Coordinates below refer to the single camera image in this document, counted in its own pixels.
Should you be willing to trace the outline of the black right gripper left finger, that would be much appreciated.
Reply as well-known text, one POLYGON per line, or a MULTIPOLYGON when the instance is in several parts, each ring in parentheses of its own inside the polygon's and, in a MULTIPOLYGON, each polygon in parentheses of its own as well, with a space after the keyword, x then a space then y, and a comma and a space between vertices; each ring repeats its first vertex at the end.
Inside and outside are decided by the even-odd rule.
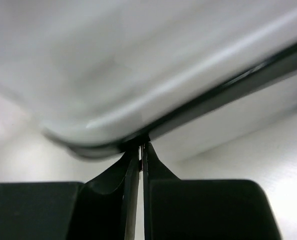
POLYGON ((0 183, 0 240, 132 240, 139 151, 92 180, 0 183))

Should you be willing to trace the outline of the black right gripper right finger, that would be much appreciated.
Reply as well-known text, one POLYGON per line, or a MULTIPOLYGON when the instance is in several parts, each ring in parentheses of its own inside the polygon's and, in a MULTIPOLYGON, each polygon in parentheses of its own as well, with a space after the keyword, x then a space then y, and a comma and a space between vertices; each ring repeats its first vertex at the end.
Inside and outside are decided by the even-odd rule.
POLYGON ((147 240, 279 240, 268 199, 248 179, 178 178, 143 146, 144 236, 147 240))

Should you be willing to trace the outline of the black white astronaut suitcase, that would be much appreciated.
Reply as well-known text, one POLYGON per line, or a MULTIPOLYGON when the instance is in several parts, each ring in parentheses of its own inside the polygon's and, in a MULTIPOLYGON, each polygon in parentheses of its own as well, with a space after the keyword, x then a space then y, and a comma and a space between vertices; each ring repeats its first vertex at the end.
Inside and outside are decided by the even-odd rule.
POLYGON ((0 94, 83 156, 189 156, 297 111, 297 0, 0 0, 0 94))

